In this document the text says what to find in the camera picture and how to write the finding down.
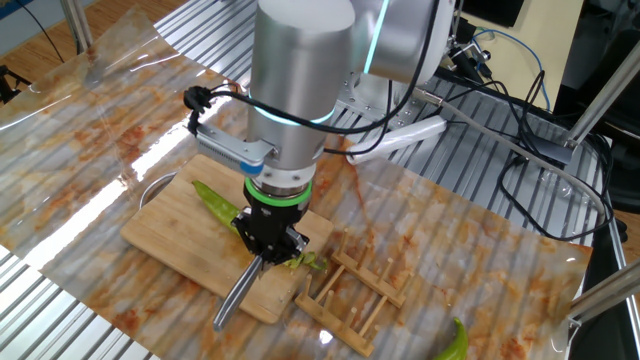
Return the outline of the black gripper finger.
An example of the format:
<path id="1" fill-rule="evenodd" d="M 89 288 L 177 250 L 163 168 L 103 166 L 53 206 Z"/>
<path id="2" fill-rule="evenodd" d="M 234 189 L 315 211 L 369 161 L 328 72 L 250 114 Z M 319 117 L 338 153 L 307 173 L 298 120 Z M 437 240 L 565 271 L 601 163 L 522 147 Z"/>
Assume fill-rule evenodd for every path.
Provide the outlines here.
<path id="1" fill-rule="evenodd" d="M 293 227 L 287 227 L 279 240 L 278 260 L 284 263 L 298 258 L 309 243 L 309 238 Z"/>
<path id="2" fill-rule="evenodd" d="M 263 259 L 264 263 L 279 265 L 286 261 L 286 248 L 280 244 L 265 244 L 259 241 L 249 241 L 249 250 Z"/>

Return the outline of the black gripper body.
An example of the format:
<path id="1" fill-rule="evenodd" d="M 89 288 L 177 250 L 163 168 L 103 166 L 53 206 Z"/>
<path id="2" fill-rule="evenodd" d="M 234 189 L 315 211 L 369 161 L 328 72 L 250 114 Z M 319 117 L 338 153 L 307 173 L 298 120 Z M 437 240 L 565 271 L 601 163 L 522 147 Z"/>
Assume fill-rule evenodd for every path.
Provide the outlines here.
<path id="1" fill-rule="evenodd" d="M 300 222 L 307 210 L 307 202 L 278 207 L 252 198 L 250 205 L 235 216 L 233 226 L 247 248 L 250 240 L 275 244 L 279 243 L 287 227 L 295 229 L 295 225 Z"/>

